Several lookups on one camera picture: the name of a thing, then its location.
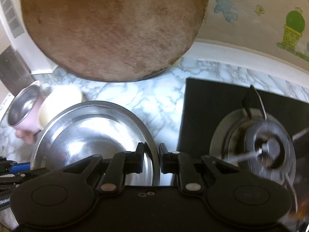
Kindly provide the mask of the stainless steel bowl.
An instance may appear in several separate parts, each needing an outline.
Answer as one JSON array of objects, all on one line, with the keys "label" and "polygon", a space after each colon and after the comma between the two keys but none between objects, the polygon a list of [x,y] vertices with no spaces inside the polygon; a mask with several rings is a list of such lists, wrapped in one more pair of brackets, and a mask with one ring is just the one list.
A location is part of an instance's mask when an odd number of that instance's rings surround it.
[{"label": "stainless steel bowl", "polygon": [[106,101],[76,104],[55,116],[39,134],[30,160],[31,169],[61,169],[100,154],[110,159],[119,152],[136,150],[146,143],[143,171],[126,177],[127,185],[160,183],[158,150],[144,123],[126,108]]}]

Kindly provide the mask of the pink steel-lined pot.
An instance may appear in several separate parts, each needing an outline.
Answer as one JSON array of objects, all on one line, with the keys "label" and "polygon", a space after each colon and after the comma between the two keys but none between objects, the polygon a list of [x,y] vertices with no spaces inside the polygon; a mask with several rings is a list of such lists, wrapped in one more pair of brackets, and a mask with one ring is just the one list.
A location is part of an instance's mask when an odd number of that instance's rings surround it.
[{"label": "pink steel-lined pot", "polygon": [[40,86],[32,84],[22,89],[9,107],[8,125],[29,145],[35,143],[35,134],[40,131],[38,112],[43,100]]}]

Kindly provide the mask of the gas burner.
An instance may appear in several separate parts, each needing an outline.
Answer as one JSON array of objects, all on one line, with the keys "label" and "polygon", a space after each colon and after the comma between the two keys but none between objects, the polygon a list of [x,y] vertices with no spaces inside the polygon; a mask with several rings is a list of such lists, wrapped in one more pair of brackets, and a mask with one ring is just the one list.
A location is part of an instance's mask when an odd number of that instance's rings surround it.
[{"label": "gas burner", "polygon": [[218,124],[210,155],[280,184],[306,180],[308,104],[250,86]]}]

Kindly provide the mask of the cream ceramic bowl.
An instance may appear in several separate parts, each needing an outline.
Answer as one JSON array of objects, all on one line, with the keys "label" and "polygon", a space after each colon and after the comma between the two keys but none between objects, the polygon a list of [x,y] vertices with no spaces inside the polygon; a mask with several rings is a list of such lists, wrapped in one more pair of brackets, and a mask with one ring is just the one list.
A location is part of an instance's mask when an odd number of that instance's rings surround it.
[{"label": "cream ceramic bowl", "polygon": [[55,87],[45,98],[38,112],[38,124],[43,130],[51,120],[67,108],[83,102],[82,91],[72,85]]}]

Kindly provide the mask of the black gas stove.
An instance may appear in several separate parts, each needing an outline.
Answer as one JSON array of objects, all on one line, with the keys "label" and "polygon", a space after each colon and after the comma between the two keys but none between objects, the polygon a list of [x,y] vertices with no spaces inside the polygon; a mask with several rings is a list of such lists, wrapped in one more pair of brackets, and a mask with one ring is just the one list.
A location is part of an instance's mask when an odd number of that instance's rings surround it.
[{"label": "black gas stove", "polygon": [[287,226],[308,230],[308,104],[254,86],[188,78],[178,150],[209,154],[289,186],[297,211]]}]

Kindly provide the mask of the round wooden cutting board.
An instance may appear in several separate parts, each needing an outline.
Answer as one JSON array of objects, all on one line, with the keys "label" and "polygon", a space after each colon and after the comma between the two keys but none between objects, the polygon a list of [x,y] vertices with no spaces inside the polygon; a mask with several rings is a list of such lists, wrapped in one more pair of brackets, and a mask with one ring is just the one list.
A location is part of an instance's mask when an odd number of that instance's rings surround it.
[{"label": "round wooden cutting board", "polygon": [[174,64],[193,45],[208,0],[20,0],[38,48],[80,77],[130,82]]}]

